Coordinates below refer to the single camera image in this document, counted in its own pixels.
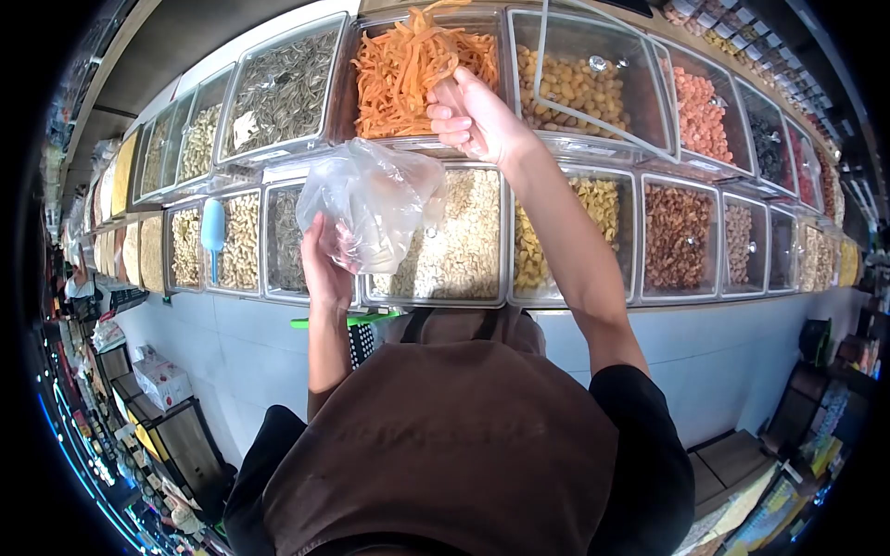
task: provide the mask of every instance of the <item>woman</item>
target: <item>woman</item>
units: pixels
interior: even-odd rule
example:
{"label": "woman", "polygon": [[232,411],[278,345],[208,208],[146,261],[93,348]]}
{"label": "woman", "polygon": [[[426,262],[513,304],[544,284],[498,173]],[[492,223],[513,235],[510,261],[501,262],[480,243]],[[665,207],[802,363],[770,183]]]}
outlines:
{"label": "woman", "polygon": [[[310,424],[266,414],[226,508],[238,554],[667,555],[692,523],[692,467],[614,253],[538,137],[468,70],[455,79],[587,340],[589,392],[512,308],[416,310],[353,372],[352,276],[320,251],[316,216]],[[429,101],[440,141],[469,152],[471,119]]]}

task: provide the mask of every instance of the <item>green handle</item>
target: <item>green handle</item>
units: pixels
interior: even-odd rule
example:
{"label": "green handle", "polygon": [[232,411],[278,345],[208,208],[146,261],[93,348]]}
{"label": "green handle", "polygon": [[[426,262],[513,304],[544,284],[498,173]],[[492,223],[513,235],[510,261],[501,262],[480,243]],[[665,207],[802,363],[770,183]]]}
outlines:
{"label": "green handle", "polygon": [[[380,320],[381,318],[393,318],[398,317],[399,313],[391,310],[388,313],[374,313],[373,315],[359,315],[358,317],[347,317],[346,318],[346,326],[356,326],[356,325],[366,325],[374,322],[375,320]],[[309,327],[309,319],[307,318],[292,318],[290,321],[290,327],[296,328],[298,330],[304,330]]]}

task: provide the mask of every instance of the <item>black shirt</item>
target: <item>black shirt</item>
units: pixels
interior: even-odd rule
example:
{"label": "black shirt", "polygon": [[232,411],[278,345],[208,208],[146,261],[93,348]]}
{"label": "black shirt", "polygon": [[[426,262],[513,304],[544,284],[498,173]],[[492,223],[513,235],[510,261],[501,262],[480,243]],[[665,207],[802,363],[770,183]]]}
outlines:
{"label": "black shirt", "polygon": [[[668,556],[692,525],[694,479],[664,394],[630,366],[606,367],[593,376],[589,390],[619,430],[619,444],[609,501],[587,553]],[[306,424],[283,406],[266,413],[223,517],[238,555],[274,554],[263,528],[263,489],[305,429]],[[434,541],[382,532],[327,543],[312,554],[351,554],[382,545],[462,553]]]}

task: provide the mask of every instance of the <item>plastic scoop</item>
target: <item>plastic scoop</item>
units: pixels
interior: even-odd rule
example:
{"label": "plastic scoop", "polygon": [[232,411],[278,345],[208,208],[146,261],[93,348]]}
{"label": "plastic scoop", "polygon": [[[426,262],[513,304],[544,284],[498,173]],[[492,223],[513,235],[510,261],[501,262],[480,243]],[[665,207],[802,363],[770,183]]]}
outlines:
{"label": "plastic scoop", "polygon": [[[464,94],[460,92],[460,87],[457,85],[454,77],[445,77],[439,83],[433,85],[433,94],[436,95],[436,100],[440,104],[451,109],[451,117],[470,116],[464,106]],[[485,142],[475,122],[470,124],[470,129],[467,131],[470,133],[470,141],[462,145],[464,151],[475,157],[488,154],[489,145]]]}
{"label": "plastic scoop", "polygon": [[204,203],[201,218],[201,245],[210,252],[210,281],[216,283],[216,256],[225,243],[225,211],[216,199]]}

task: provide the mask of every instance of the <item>blue scoop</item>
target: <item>blue scoop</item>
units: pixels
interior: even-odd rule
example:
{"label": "blue scoop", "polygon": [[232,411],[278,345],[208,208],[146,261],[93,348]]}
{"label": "blue scoop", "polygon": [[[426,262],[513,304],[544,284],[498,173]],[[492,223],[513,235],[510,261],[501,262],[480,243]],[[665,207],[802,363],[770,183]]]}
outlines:
{"label": "blue scoop", "polygon": [[208,199],[204,204],[201,219],[201,245],[210,252],[210,282],[216,283],[216,256],[225,243],[225,211],[216,199]]}

